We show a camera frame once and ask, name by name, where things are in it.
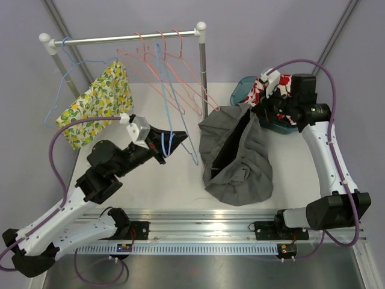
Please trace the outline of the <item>red floral white garment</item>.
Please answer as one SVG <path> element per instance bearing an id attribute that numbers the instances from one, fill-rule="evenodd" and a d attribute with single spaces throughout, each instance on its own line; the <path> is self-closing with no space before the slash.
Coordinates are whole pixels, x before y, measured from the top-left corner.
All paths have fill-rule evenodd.
<path id="1" fill-rule="evenodd" d="M 275 85 L 273 94 L 269 97 L 269 100 L 273 100 L 273 96 L 277 96 L 279 99 L 287 100 L 291 98 L 291 82 L 292 75 L 283 74 L 280 75 L 279 82 Z M 291 116 L 283 114 L 281 111 L 274 111 L 273 107 L 267 108 L 267 100 L 263 100 L 265 89 L 267 86 L 262 83 L 260 78 L 256 78 L 250 89 L 247 89 L 247 94 L 241 103 L 249 104 L 252 107 L 265 105 L 262 111 L 258 111 L 256 114 L 262 116 L 269 123 L 273 123 L 280 126 L 296 127 L 297 123 Z"/>

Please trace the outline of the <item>grey garment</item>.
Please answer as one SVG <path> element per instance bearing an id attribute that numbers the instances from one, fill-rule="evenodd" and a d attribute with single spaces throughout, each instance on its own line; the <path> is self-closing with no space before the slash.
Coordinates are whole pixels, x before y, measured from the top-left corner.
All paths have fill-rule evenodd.
<path id="1" fill-rule="evenodd" d="M 199 123 L 205 190 L 233 206 L 266 201 L 273 168 L 257 115 L 248 104 L 222 106 Z"/>

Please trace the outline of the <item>lemon print garment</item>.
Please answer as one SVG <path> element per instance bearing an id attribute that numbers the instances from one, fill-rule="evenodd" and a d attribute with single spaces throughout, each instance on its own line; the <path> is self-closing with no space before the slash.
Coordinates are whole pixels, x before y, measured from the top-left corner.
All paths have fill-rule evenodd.
<path id="1" fill-rule="evenodd" d="M 78 96 L 56 120 L 58 128 L 80 119 L 119 116 L 134 108 L 128 73 L 120 61 L 112 62 L 95 79 L 89 89 Z M 72 149 L 88 145 L 111 120 L 99 120 L 74 125 L 63 132 Z"/>

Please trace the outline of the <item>pink hanger of dotted skirt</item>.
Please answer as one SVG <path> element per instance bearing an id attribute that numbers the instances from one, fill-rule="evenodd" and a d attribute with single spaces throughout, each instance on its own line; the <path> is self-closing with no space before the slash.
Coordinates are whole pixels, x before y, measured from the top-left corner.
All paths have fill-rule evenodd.
<path id="1" fill-rule="evenodd" d="M 146 48 L 144 39 L 151 39 L 154 38 L 154 36 L 155 38 L 163 38 L 164 52 L 157 50 L 152 52 L 150 49 Z M 186 111 L 184 110 L 183 106 L 177 104 L 177 96 L 180 96 L 182 100 L 184 100 L 184 98 L 180 95 L 179 92 L 174 90 L 171 80 L 164 82 L 163 73 L 165 67 L 162 65 L 162 61 L 166 60 L 165 52 L 167 51 L 167 48 L 163 33 L 159 31 L 157 36 L 154 34 L 146 34 L 142 36 L 140 33 L 135 32 L 135 40 L 140 40 L 143 48 L 137 48 L 136 53 L 131 53 L 118 48 L 117 53 L 119 57 L 122 58 L 124 64 L 129 66 L 129 68 L 133 70 L 141 78 L 141 80 L 151 86 L 151 88 L 154 89 L 154 91 L 164 99 L 164 104 L 167 111 L 171 105 L 178 112 L 180 112 L 182 116 L 184 116 Z M 143 63 L 145 68 L 151 73 L 151 76 L 142 73 L 142 71 L 136 65 L 134 65 L 132 60 L 135 60 L 137 63 Z"/>

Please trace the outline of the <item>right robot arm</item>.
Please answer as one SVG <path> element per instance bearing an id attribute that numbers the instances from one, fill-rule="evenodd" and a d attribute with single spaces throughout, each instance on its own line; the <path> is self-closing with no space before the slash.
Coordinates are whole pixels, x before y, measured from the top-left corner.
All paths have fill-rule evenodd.
<path id="1" fill-rule="evenodd" d="M 312 155 L 321 195 L 305 207 L 278 211 L 274 234 L 288 238 L 295 228 L 315 231 L 358 228 L 371 198 L 368 193 L 360 192 L 347 170 L 335 136 L 331 109 L 317 102 L 315 76 L 292 75 L 289 95 L 281 93 L 280 73 L 276 70 L 261 74 L 257 83 L 262 91 L 253 111 L 270 122 L 284 115 L 296 123 Z"/>

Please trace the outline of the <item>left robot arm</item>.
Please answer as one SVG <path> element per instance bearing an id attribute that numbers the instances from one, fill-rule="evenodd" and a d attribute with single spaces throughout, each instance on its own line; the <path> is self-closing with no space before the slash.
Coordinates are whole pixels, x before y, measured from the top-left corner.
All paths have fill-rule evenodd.
<path id="1" fill-rule="evenodd" d="M 76 181 L 74 189 L 41 218 L 23 229 L 8 229 L 2 238 L 13 255 L 13 270 L 28 278 L 50 269 L 67 252 L 100 239 L 124 239 L 131 230 L 131 220 L 121 208 L 111 208 L 104 216 L 84 226 L 67 227 L 88 210 L 103 204 L 116 193 L 119 179 L 140 165 L 165 158 L 182 144 L 185 131 L 164 131 L 148 126 L 141 145 L 130 142 L 121 149 L 109 140 L 97 142 L 87 161 L 90 167 Z"/>

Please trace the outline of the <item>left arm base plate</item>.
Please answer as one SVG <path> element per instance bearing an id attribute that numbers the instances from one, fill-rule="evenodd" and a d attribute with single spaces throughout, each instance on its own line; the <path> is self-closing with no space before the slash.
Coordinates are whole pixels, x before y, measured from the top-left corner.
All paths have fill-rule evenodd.
<path id="1" fill-rule="evenodd" d="M 129 231 L 123 236 L 123 240 L 145 241 L 149 237 L 150 222 L 133 221 Z"/>

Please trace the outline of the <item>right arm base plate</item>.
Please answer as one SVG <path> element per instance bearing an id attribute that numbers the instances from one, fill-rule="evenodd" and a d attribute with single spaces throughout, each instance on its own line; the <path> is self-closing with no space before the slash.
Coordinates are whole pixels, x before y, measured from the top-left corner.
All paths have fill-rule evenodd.
<path id="1" fill-rule="evenodd" d="M 276 225 L 273 221 L 256 221 L 254 233 L 259 241 L 305 241 L 309 239 L 309 233 L 302 228 L 287 228 Z"/>

